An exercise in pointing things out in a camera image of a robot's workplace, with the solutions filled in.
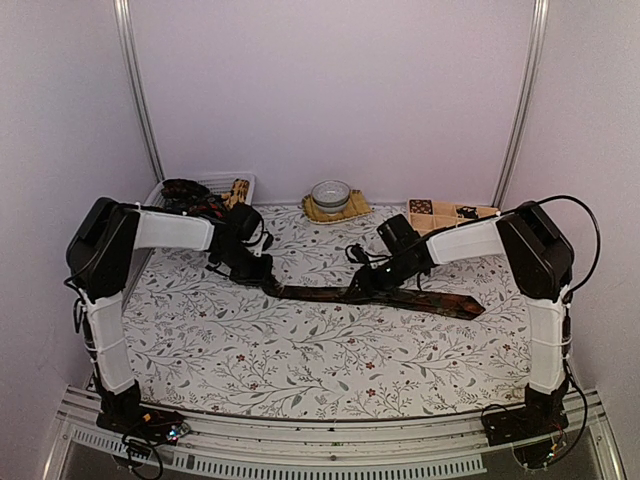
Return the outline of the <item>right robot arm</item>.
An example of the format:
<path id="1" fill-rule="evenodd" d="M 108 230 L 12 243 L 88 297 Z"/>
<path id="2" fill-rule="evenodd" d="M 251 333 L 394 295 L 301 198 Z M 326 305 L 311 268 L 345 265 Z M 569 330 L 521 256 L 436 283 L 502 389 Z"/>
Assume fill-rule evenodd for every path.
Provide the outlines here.
<path id="1" fill-rule="evenodd" d="M 362 266 L 346 290 L 347 298 L 354 302 L 386 302 L 397 308 L 435 309 L 444 316 L 474 318 L 476 306 L 467 297 L 400 287 L 437 266 L 505 256 L 529 315 L 531 367 L 523 407 L 504 414 L 492 412 L 484 419 L 492 443 L 512 440 L 517 434 L 546 434 L 568 425 L 563 398 L 575 383 L 567 360 L 572 341 L 569 309 L 580 287 L 572 282 L 574 249 L 543 205 L 541 200 L 528 201 L 425 235 L 418 234 L 404 216 L 396 215 L 378 229 L 389 257 L 373 267 L 366 254 L 356 253 L 354 258 Z"/>

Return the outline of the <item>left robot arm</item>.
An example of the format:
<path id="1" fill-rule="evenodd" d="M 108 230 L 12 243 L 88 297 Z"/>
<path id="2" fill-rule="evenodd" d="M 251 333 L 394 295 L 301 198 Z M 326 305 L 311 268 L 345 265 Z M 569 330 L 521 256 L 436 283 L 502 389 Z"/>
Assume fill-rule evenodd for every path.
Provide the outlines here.
<path id="1" fill-rule="evenodd" d="M 240 285 L 262 286 L 273 258 L 255 255 L 249 240 L 260 220 L 249 205 L 227 214 L 172 213 L 158 207 L 99 198 L 73 236 L 66 252 L 66 285 L 78 294 L 84 313 L 78 329 L 94 365 L 101 398 L 99 424 L 128 434 L 148 426 L 148 410 L 131 369 L 122 322 L 123 291 L 135 251 L 170 248 L 207 252 L 226 265 Z"/>

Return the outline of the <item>brown green patterned tie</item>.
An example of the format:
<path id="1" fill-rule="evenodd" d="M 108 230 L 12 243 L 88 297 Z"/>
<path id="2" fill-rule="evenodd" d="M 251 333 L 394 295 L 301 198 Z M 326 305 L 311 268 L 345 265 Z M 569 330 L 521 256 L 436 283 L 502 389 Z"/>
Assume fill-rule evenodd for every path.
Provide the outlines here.
<path id="1" fill-rule="evenodd" d="M 393 289 L 367 293 L 359 287 L 306 287 L 283 285 L 277 281 L 263 284 L 262 290 L 267 295 L 280 299 L 378 305 L 462 320 L 473 320 L 485 312 L 485 307 L 471 296 L 441 292 Z"/>

